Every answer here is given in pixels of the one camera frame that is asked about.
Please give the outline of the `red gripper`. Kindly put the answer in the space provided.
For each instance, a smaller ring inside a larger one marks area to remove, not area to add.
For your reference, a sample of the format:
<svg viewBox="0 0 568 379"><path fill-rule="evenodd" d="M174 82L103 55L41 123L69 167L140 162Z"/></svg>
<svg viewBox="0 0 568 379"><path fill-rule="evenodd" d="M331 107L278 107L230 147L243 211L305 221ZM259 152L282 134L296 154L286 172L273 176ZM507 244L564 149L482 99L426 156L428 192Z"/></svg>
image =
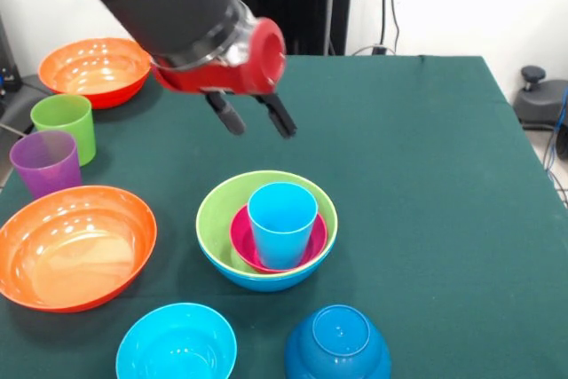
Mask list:
<svg viewBox="0 0 568 379"><path fill-rule="evenodd" d="M171 91L200 93L219 120L233 135L246 130L245 122L223 98L222 90L237 95L257 95L255 100L264 105L275 128L283 138L296 134L296 124L284 107L275 88L286 66L286 46L278 25L267 18L260 19L249 39L248 59L237 66L223 64L215 59L203 66L175 71L152 65L156 80Z"/></svg>

